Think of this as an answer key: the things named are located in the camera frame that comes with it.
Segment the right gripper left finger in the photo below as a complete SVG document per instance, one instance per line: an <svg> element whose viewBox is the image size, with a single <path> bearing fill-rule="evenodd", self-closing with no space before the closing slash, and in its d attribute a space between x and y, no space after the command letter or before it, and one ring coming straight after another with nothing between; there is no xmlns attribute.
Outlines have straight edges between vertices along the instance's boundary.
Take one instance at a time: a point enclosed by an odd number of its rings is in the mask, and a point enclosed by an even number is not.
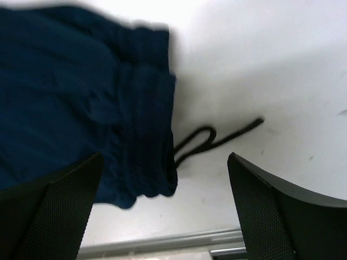
<svg viewBox="0 0 347 260"><path fill-rule="evenodd" d="M96 153L1 191L1 259L76 259L103 166Z"/></svg>

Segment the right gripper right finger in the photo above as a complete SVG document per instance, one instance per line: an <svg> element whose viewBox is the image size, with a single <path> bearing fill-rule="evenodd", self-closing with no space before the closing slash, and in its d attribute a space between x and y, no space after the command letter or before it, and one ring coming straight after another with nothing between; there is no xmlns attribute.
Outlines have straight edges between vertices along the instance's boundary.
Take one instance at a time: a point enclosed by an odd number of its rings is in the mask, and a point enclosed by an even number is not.
<svg viewBox="0 0 347 260"><path fill-rule="evenodd" d="M235 153L227 166L249 259L346 259L346 200L300 187Z"/></svg>

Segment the navy blue shorts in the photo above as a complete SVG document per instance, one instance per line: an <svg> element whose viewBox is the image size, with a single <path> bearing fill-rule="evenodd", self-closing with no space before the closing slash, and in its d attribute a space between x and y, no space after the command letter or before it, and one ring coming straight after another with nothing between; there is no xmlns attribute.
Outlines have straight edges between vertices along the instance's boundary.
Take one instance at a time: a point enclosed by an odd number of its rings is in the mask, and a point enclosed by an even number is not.
<svg viewBox="0 0 347 260"><path fill-rule="evenodd" d="M1 189L99 152L96 202L129 209L173 196L186 158L262 124L219 141L202 126L175 145L169 37L75 6L1 8Z"/></svg>

